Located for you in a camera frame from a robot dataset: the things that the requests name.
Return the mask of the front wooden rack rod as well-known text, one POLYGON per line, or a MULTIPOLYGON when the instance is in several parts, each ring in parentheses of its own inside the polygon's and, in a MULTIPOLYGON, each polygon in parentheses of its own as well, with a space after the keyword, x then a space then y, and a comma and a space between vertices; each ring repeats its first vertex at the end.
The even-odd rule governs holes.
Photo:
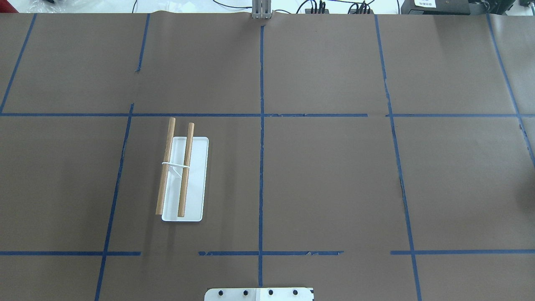
POLYGON ((187 198, 187 189, 189 184, 189 172, 191 166, 191 153, 193 146, 193 137, 194 137, 194 128, 195 124, 189 122, 188 131, 185 140, 185 156, 183 159, 182 176, 180 184, 180 196, 179 196, 179 206, 178 206, 178 217, 184 217, 186 211, 186 198, 187 198))

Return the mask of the wooden rack rod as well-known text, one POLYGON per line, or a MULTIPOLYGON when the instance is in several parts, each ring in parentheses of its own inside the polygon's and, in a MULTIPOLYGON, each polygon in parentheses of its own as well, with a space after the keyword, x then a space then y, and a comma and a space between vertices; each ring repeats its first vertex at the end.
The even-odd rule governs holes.
POLYGON ((166 197, 166 185, 168 182, 168 168, 169 168, 168 162, 170 162, 170 158, 171 158, 171 149, 172 149, 175 127, 176 127, 176 118, 174 117, 169 118, 168 129, 167 129, 167 134, 166 134, 166 148, 164 152, 164 158, 162 162, 162 172, 160 174, 160 181, 159 181, 158 200, 157 200, 157 206, 155 208, 155 214, 157 215, 163 214, 164 200, 166 197))
POLYGON ((194 137, 194 128, 195 124, 189 122, 188 131, 185 140, 185 156, 183 159, 182 176, 180 184, 180 196, 179 196, 179 206, 178 206, 178 217, 184 217, 186 211, 186 198, 187 198, 187 189, 189 184, 189 172, 191 166, 191 153, 193 146, 193 137, 194 137))

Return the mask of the white rack base tray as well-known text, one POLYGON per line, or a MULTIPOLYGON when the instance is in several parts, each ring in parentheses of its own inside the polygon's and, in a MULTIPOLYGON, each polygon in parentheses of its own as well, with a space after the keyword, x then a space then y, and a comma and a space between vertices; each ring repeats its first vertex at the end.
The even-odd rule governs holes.
MULTIPOLYGON (((186 137, 174 137, 170 162, 183 165, 186 137)), ((203 218, 206 176, 208 170, 209 140, 207 137, 193 137, 189 184, 184 217, 178 217, 181 178, 168 172, 166 197, 162 220, 165 222, 200 222, 203 218)))

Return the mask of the rear wooden rack rod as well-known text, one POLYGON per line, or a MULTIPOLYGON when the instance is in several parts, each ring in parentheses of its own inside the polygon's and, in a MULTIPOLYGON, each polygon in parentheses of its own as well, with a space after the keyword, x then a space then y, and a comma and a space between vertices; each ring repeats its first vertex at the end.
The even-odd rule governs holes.
POLYGON ((169 118, 168 129, 167 129, 167 134, 166 134, 166 148, 164 152, 164 158, 162 162, 162 172, 160 174, 160 181, 159 181, 158 200, 157 200, 157 206, 155 208, 155 214, 157 215, 163 214, 164 200, 166 197, 166 185, 168 182, 168 168, 169 168, 168 162, 170 162, 170 158, 171 158, 171 149, 172 149, 175 127, 176 127, 176 118, 174 117, 169 118))

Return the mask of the black box device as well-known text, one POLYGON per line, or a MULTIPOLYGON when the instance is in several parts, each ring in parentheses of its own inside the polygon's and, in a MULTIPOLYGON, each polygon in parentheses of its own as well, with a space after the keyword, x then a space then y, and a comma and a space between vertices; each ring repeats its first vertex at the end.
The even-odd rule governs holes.
POLYGON ((402 15, 470 15, 468 0, 405 0, 402 15))

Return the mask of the aluminium frame post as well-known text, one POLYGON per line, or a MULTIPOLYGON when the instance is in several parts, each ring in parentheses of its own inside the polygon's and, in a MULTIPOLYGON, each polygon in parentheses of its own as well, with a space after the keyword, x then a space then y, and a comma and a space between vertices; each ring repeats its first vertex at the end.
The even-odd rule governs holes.
POLYGON ((271 19, 272 0, 252 0, 252 19, 271 19))

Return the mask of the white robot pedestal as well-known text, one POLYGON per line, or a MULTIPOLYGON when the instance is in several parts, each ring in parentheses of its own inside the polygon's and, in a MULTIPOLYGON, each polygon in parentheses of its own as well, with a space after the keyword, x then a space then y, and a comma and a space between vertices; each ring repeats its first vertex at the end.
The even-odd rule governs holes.
POLYGON ((314 301, 313 289, 306 287, 214 288, 205 301, 314 301))

